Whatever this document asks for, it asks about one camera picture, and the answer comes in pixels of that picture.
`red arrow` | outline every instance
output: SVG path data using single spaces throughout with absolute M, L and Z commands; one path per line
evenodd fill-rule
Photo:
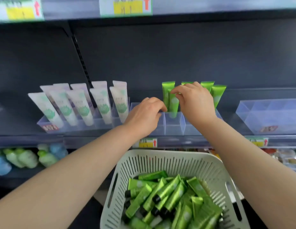
M 150 1 L 150 0 L 144 0 L 144 2 L 145 2 L 145 10 L 148 10 L 148 7 L 149 7 L 149 6 L 148 6 L 149 1 Z
M 34 8 L 35 8 L 35 13 L 36 13 L 37 16 L 40 15 L 39 7 L 40 7 L 40 4 L 37 1 L 35 1 Z

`left hand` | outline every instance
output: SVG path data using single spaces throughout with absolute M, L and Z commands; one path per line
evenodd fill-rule
M 156 129 L 160 110 L 167 111 L 164 102 L 156 97 L 147 97 L 132 109 L 123 125 L 134 132 L 136 140 L 142 139 Z

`tube cap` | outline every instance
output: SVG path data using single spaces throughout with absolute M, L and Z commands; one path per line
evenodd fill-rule
M 151 210 L 151 214 L 152 214 L 154 217 L 158 216 L 159 213 L 160 213 L 160 211 L 159 211 L 159 209 L 156 208 L 156 207 L 154 207 L 154 208 Z
M 131 205 L 130 200 L 129 201 L 126 201 L 125 204 L 124 204 L 124 206 L 125 206 L 126 209 L 128 209 L 130 205 Z
M 163 207 L 160 211 L 160 216 L 162 219 L 168 219 L 170 217 L 170 212 L 165 207 Z
M 130 219 L 128 218 L 128 216 L 126 214 L 123 214 L 123 216 L 121 217 L 121 219 L 123 220 L 123 222 L 125 224 L 128 224 L 130 222 Z
M 155 204 L 158 204 L 161 201 L 161 198 L 156 194 L 153 198 L 152 201 L 154 201 Z
M 125 192 L 125 198 L 130 198 L 131 197 L 131 191 L 128 190 Z
M 143 217 L 145 217 L 148 212 L 145 210 L 145 208 L 143 208 L 143 206 L 140 207 L 139 212 L 142 214 Z

